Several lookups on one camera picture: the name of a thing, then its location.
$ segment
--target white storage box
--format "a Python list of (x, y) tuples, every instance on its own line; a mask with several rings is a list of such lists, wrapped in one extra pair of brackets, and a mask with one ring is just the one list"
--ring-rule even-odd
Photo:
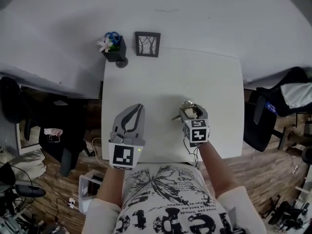
[(80, 175), (79, 177), (79, 211), (83, 214), (86, 214), (90, 201), (95, 197), (95, 195), (90, 196), (88, 194), (88, 186), (91, 182), (100, 185), (102, 182), (97, 179), (92, 179), (93, 176), (98, 176), (104, 178), (104, 174), (97, 171), (91, 170), (85, 175)]

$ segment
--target white cable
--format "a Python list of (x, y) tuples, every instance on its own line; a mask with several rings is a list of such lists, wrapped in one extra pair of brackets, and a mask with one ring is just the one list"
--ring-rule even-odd
[(105, 166), (106, 168), (108, 168), (107, 165), (105, 165), (103, 162), (101, 162), (101, 161), (98, 159), (96, 149), (95, 149), (94, 146), (93, 146), (93, 141), (94, 141), (95, 139), (101, 139), (101, 138), (94, 138), (94, 139), (91, 141), (91, 145), (92, 145), (92, 148), (93, 148), (93, 150), (94, 150), (94, 153), (96, 154), (96, 158), (97, 158), (97, 160), (98, 160), (99, 163), (101, 163), (103, 166)]

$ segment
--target white cube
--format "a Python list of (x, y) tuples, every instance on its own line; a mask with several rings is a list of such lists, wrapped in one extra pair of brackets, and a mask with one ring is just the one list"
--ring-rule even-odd
[(143, 146), (125, 145), (123, 143), (108, 144), (109, 164), (115, 169), (132, 170), (136, 167)]
[(190, 143), (203, 143), (208, 141), (210, 128), (207, 119), (190, 119), (184, 121), (184, 134)]

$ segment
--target power strip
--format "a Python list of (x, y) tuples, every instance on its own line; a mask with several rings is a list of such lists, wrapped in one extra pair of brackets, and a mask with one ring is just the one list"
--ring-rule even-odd
[(75, 208), (75, 209), (78, 209), (76, 206), (75, 206), (75, 202), (76, 202), (76, 200), (74, 200), (74, 198), (73, 197), (70, 197), (69, 198), (69, 201), (68, 201), (68, 206), (70, 207), (70, 208)]

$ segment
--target sleeve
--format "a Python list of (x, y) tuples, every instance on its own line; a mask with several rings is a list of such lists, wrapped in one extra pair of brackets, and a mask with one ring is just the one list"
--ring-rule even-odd
[(113, 233), (121, 209), (101, 199), (92, 199), (88, 207), (83, 234)]
[(233, 230), (244, 229), (248, 234), (266, 234), (265, 225), (250, 201), (246, 188), (240, 186), (217, 199), (228, 212)]

